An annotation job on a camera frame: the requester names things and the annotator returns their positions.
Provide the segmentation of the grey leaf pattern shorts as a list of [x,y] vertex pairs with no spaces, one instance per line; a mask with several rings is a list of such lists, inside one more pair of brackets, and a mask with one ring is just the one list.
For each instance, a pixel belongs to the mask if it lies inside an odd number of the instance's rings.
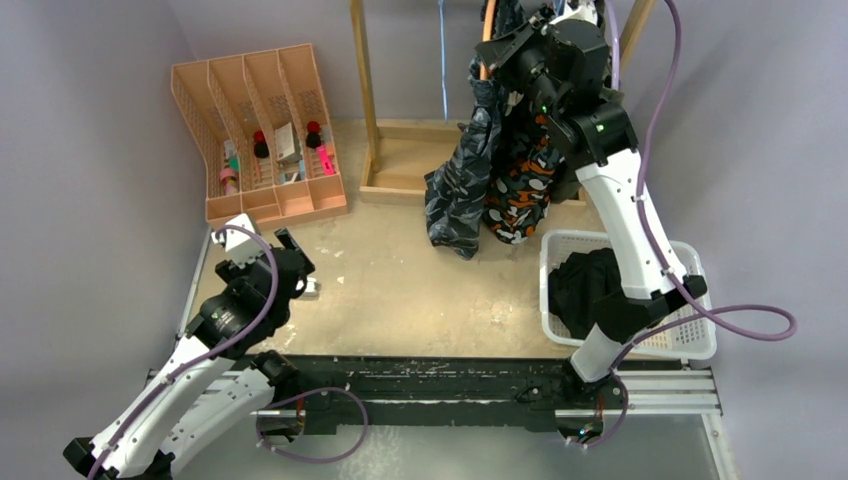
[[481,67],[480,55],[473,53],[468,67],[473,95],[470,118],[460,126],[449,159],[424,176],[429,241],[464,260],[479,251],[485,197],[493,190],[494,175],[509,163],[519,119],[507,112],[509,92],[497,81],[484,79]]

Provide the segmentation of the light blue hanger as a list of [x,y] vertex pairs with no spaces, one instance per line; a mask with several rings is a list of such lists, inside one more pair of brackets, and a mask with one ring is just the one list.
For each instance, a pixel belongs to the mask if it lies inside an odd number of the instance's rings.
[[438,0],[439,19],[439,47],[440,47],[440,88],[442,97],[443,120],[445,124],[449,121],[449,93],[447,86],[447,42],[446,42],[446,18],[445,1]]

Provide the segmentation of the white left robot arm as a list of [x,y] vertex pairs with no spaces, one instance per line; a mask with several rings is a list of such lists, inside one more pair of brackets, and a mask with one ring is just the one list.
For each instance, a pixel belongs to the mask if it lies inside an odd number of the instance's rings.
[[224,290],[205,300],[161,370],[101,432],[71,440],[62,452],[86,479],[171,479],[238,418],[269,404],[284,409],[298,382],[282,356],[266,352],[208,404],[206,389],[290,319],[290,303],[309,289],[314,263],[286,228],[278,245],[250,223],[215,232],[227,259],[216,267]]

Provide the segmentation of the orange hanger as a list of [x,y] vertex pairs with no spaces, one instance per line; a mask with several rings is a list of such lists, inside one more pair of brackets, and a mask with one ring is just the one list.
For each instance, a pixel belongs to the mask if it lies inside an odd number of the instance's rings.
[[[483,28],[481,39],[487,42],[492,38],[494,31],[494,23],[496,17],[497,0],[487,0],[483,10]],[[488,69],[483,61],[479,63],[479,79],[487,81],[489,79]]]

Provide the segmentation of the black shorts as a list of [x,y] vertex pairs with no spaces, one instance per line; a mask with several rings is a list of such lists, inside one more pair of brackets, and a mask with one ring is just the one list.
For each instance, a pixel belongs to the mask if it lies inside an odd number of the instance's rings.
[[585,339],[595,321],[593,304],[620,288],[611,248],[573,252],[548,274],[548,308],[575,339]]

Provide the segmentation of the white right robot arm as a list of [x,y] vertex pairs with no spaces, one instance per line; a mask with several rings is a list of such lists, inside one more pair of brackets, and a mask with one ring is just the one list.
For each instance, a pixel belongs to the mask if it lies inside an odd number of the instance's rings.
[[644,179],[638,140],[608,68],[610,47],[595,21],[539,10],[511,32],[475,47],[494,79],[523,94],[548,124],[553,146],[594,202],[621,285],[592,306],[594,325],[564,367],[561,392],[576,407],[640,333],[702,297],[668,240]]

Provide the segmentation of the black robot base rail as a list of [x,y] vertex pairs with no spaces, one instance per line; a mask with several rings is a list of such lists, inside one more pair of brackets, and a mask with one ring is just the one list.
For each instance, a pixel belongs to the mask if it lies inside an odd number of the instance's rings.
[[264,415],[278,433],[303,424],[308,435],[342,426],[520,427],[575,436],[594,430],[624,404],[607,380],[587,392],[564,386],[564,363],[544,358],[291,355],[289,383],[277,400],[317,393]]

